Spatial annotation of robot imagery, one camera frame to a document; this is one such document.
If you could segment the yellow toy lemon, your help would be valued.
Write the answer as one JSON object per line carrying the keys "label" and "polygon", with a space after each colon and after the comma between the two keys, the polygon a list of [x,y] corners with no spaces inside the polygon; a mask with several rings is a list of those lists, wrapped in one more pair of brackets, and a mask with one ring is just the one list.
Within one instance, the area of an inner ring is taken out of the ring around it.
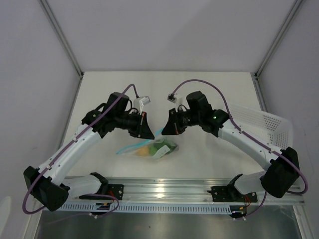
{"label": "yellow toy lemon", "polygon": [[145,156],[149,156],[149,147],[148,146],[143,146],[141,148],[139,148],[137,151],[136,151],[136,155],[137,156],[142,156],[142,157],[145,157]]}

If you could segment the green toy cucumber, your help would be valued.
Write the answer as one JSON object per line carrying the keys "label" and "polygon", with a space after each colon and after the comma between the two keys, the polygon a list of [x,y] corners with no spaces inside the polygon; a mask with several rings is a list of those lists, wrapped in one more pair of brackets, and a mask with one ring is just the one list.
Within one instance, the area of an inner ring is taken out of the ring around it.
{"label": "green toy cucumber", "polygon": [[167,145],[160,147],[159,149],[155,148],[154,146],[149,147],[149,153],[152,158],[160,159],[166,154],[170,152],[170,148]]}

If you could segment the clear zip bag blue zipper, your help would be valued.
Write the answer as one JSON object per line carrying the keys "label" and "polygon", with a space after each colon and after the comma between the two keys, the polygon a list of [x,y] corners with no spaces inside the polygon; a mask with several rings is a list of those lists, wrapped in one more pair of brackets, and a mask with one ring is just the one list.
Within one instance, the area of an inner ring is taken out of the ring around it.
{"label": "clear zip bag blue zipper", "polygon": [[139,143],[123,147],[116,152],[116,155],[126,155],[141,158],[161,159],[175,151],[178,151],[179,145],[170,137],[162,135],[162,130],[155,132],[153,140],[147,139]]}

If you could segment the green toy bell pepper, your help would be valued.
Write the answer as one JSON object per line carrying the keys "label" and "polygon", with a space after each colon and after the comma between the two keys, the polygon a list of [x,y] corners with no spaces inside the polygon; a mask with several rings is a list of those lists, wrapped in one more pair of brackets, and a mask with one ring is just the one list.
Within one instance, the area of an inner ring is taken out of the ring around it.
{"label": "green toy bell pepper", "polygon": [[157,142],[156,148],[161,149],[162,147],[165,147],[165,146],[169,149],[167,154],[172,153],[172,152],[178,150],[178,148],[179,148],[178,144],[169,138],[161,138]]}

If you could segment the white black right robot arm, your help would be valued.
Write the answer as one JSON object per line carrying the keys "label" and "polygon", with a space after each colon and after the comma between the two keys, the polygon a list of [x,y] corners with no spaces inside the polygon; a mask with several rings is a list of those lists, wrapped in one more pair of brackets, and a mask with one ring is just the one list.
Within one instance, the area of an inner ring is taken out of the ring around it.
{"label": "white black right robot arm", "polygon": [[162,135],[179,135],[189,126],[199,126],[204,132],[220,138],[254,159],[262,171],[254,174],[239,174],[228,184],[228,197],[239,201],[246,194],[265,191],[282,198],[299,178],[297,152],[287,147],[282,149],[263,140],[251,139],[243,130],[237,129],[227,112],[212,108],[201,91],[186,96],[189,108],[185,111],[172,108]]}

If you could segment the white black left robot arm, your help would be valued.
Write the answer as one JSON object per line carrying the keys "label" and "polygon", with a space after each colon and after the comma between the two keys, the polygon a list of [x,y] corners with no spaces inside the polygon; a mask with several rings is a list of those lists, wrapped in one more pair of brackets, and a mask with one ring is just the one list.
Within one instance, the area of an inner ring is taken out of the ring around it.
{"label": "white black left robot arm", "polygon": [[99,173],[71,179],[66,176],[88,149],[116,128],[127,130],[135,138],[154,139],[147,113],[143,111],[150,103],[149,97],[136,98],[127,109],[130,102],[128,96],[114,92],[106,103],[89,111],[74,135],[52,157],[38,167],[25,169],[23,175],[28,193],[51,212],[71,198],[113,198],[109,193],[109,181]]}

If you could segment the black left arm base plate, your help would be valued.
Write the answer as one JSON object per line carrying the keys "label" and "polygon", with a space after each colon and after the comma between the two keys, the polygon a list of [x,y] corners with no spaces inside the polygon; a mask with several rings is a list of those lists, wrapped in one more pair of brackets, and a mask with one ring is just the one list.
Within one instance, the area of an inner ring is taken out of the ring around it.
{"label": "black left arm base plate", "polygon": [[81,200],[111,200],[111,198],[105,197],[112,196],[117,198],[118,200],[123,199],[124,194],[124,185],[123,184],[108,184],[107,186],[101,186],[97,193],[93,196],[82,195],[79,197]]}

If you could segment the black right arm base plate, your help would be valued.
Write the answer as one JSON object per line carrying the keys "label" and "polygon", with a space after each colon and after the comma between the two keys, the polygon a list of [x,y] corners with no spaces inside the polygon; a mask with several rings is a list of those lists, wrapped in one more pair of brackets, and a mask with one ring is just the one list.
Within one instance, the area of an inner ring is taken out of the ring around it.
{"label": "black right arm base plate", "polygon": [[241,194],[236,189],[228,187],[228,186],[212,186],[209,190],[207,190],[212,196],[212,200],[214,202],[231,202],[231,203],[257,203],[258,198],[257,194],[248,193]]}

